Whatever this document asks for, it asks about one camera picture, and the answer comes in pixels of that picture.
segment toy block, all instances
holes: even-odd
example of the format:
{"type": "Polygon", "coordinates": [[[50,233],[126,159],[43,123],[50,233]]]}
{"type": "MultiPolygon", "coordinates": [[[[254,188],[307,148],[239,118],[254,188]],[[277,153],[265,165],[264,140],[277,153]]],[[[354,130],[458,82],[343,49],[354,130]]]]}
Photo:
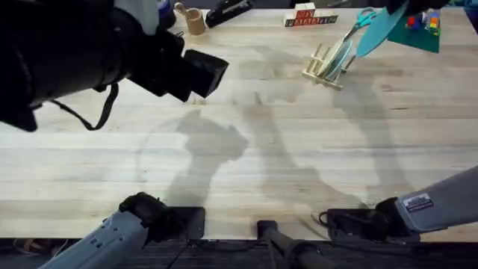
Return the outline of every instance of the toy block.
{"type": "Polygon", "coordinates": [[[294,18],[296,19],[310,18],[314,16],[314,13],[314,3],[296,4],[294,8],[294,18]]]}
{"type": "Polygon", "coordinates": [[[303,25],[319,25],[319,24],[329,24],[335,23],[337,21],[338,15],[332,11],[316,10],[313,17],[295,17],[294,13],[290,11],[286,12],[284,15],[284,26],[285,27],[294,27],[294,26],[303,26],[303,25]]]}
{"type": "Polygon", "coordinates": [[[288,12],[284,15],[284,26],[292,27],[294,26],[295,18],[292,12],[288,12]]]}

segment black cable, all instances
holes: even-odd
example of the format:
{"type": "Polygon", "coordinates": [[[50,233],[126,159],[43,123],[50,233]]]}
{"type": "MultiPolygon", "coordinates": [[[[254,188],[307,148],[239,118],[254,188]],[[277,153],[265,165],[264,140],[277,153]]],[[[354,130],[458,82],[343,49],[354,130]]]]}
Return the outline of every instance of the black cable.
{"type": "Polygon", "coordinates": [[[181,248],[177,253],[176,255],[174,256],[174,258],[171,260],[171,262],[166,266],[166,269],[170,269],[174,264],[175,262],[179,259],[179,257],[181,257],[182,253],[184,253],[188,247],[190,246],[190,242],[189,242],[189,232],[187,230],[187,227],[178,219],[178,225],[182,228],[182,230],[184,231],[184,236],[185,236],[185,240],[186,240],[186,244],[183,248],[181,248]]]}
{"type": "Polygon", "coordinates": [[[57,100],[52,100],[51,102],[57,106],[60,107],[61,110],[66,111],[67,113],[73,115],[77,119],[83,123],[83,126],[88,130],[88,131],[96,131],[100,130],[108,120],[110,114],[111,114],[111,109],[113,108],[114,101],[118,97],[118,92],[119,92],[120,87],[118,86],[117,83],[111,85],[111,91],[108,97],[106,98],[105,104],[103,105],[103,111],[102,114],[99,118],[98,123],[96,126],[92,126],[89,122],[87,122],[82,116],[80,116],[78,113],[76,113],[74,110],[69,108],[67,105],[57,101],[57,100]]]}
{"type": "Polygon", "coordinates": [[[174,263],[176,262],[176,260],[182,255],[182,253],[187,250],[189,247],[189,243],[187,242],[186,245],[181,248],[181,250],[178,251],[178,253],[176,254],[176,256],[171,260],[171,262],[166,266],[166,269],[170,269],[174,263]]]}

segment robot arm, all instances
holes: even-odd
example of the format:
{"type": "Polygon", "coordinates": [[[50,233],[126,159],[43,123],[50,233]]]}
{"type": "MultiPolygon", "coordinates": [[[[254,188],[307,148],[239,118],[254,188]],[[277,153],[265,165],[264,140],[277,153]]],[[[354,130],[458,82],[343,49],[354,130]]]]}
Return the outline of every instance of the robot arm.
{"type": "Polygon", "coordinates": [[[478,166],[398,197],[394,206],[411,233],[425,233],[478,221],[478,166]]]}
{"type": "Polygon", "coordinates": [[[416,241],[419,234],[478,221],[478,166],[375,209],[329,209],[332,240],[363,238],[372,241],[416,241]]]}
{"type": "Polygon", "coordinates": [[[44,264],[40,269],[108,269],[141,250],[150,241],[187,235],[200,239],[204,208],[167,207],[145,193],[128,197],[118,211],[92,233],[44,264]]]}

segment teal scissors handle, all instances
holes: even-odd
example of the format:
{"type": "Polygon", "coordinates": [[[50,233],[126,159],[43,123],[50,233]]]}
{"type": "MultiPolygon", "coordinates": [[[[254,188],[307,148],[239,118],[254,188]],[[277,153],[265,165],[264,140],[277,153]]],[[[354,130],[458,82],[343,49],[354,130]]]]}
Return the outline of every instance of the teal scissors handle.
{"type": "Polygon", "coordinates": [[[372,23],[372,21],[375,19],[377,13],[373,9],[373,7],[366,7],[363,10],[360,10],[357,14],[357,22],[356,22],[356,27],[357,28],[362,28],[366,25],[369,25],[372,23]]]}
{"type": "Polygon", "coordinates": [[[354,33],[357,32],[362,27],[365,27],[366,25],[369,25],[372,23],[372,21],[375,19],[377,13],[373,9],[373,7],[366,7],[362,10],[360,10],[357,14],[357,21],[353,25],[352,29],[345,35],[344,37],[344,42],[347,41],[348,39],[353,36],[354,33]]]}

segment wooden table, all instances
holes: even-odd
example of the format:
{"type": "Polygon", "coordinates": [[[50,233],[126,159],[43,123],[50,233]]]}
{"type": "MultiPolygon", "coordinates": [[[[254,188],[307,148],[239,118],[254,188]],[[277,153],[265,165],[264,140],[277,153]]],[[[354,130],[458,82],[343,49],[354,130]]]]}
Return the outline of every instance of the wooden table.
{"type": "MultiPolygon", "coordinates": [[[[260,219],[325,238],[311,213],[373,206],[476,165],[478,37],[465,13],[444,10],[439,55],[384,42],[353,63],[339,92],[301,77],[357,10],[336,12],[334,25],[284,28],[283,10],[253,10],[186,34],[188,48],[230,63],[206,100],[183,104],[123,81],[100,131],[50,104],[34,134],[1,125],[0,237],[82,237],[146,191],[206,207],[207,238],[254,238],[260,219]]],[[[62,101],[95,122],[105,96],[62,101]]],[[[424,240],[478,241],[478,226],[424,240]]]]}

